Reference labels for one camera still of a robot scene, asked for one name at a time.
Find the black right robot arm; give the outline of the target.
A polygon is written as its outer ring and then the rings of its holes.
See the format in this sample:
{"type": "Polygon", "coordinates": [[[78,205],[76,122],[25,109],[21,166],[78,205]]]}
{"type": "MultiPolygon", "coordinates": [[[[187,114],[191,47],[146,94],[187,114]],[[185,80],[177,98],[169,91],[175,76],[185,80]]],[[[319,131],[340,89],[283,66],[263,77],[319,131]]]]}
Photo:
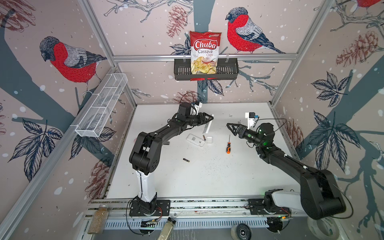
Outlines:
{"type": "Polygon", "coordinates": [[[346,203],[334,175],[328,170],[307,167],[293,159],[274,144],[274,126],[263,123],[256,131],[242,124],[227,123],[234,136],[245,139],[256,147],[259,157],[300,184],[300,203],[304,212],[314,220],[341,214],[346,203]]]}

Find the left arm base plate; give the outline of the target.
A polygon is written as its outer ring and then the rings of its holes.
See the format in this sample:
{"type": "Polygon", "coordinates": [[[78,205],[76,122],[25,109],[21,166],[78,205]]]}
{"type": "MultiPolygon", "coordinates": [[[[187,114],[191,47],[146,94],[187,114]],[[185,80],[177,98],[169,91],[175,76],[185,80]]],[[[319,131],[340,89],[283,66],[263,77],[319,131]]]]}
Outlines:
{"type": "Polygon", "coordinates": [[[133,199],[128,206],[130,217],[160,217],[169,216],[171,208],[170,200],[156,200],[146,203],[133,199]]]}

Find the orange black screwdriver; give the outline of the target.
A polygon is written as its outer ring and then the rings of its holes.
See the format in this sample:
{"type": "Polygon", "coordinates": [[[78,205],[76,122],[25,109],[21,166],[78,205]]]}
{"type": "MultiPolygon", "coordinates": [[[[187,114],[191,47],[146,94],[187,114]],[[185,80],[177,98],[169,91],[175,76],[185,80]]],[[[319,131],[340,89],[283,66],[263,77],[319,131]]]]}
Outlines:
{"type": "Polygon", "coordinates": [[[231,136],[229,136],[229,140],[228,140],[227,148],[226,148],[226,153],[227,154],[231,153],[231,136]]]}

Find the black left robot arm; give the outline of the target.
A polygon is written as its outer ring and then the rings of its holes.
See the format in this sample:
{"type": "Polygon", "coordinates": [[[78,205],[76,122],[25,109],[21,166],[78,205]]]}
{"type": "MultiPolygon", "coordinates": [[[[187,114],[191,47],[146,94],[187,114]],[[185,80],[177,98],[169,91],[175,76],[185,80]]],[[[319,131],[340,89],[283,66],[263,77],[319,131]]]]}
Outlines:
{"type": "Polygon", "coordinates": [[[133,198],[130,208],[130,216],[151,216],[156,211],[165,213],[158,203],[158,195],[155,189],[152,173],[159,165],[161,150],[164,143],[183,132],[210,123],[213,115],[199,112],[202,103],[180,103],[178,111],[169,119],[162,128],[151,132],[141,132],[134,144],[129,157],[133,170],[136,171],[139,181],[139,193],[133,198]]]}

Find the white battery cover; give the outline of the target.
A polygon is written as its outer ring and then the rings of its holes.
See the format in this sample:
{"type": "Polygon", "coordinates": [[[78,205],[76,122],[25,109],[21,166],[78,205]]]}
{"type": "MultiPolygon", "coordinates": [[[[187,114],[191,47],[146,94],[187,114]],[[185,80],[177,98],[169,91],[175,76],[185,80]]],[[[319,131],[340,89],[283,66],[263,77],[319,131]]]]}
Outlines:
{"type": "Polygon", "coordinates": [[[206,137],[206,142],[207,142],[208,144],[213,143],[213,137],[212,137],[212,136],[207,136],[207,137],[206,137]]]}

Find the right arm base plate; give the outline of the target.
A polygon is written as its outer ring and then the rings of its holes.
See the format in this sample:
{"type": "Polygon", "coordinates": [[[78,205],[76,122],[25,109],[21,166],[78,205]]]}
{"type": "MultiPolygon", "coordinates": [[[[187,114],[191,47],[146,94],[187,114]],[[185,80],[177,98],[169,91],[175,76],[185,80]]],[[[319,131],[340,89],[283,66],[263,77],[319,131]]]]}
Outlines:
{"type": "Polygon", "coordinates": [[[290,216],[292,211],[289,208],[278,207],[273,200],[248,199],[246,209],[251,215],[282,215],[290,216]]]}

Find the white remote control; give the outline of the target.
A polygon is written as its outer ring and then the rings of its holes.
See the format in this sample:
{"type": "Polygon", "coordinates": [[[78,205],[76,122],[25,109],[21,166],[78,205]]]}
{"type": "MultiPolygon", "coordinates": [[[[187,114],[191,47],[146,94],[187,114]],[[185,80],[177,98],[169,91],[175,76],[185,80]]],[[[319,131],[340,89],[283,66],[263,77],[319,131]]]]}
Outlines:
{"type": "Polygon", "coordinates": [[[189,134],[186,140],[196,146],[203,147],[205,145],[205,141],[193,134],[189,134]]]}
{"type": "Polygon", "coordinates": [[[205,128],[203,130],[203,134],[208,134],[209,133],[210,127],[211,127],[213,119],[214,119],[214,114],[212,114],[210,119],[211,120],[208,123],[205,124],[205,128]]]}

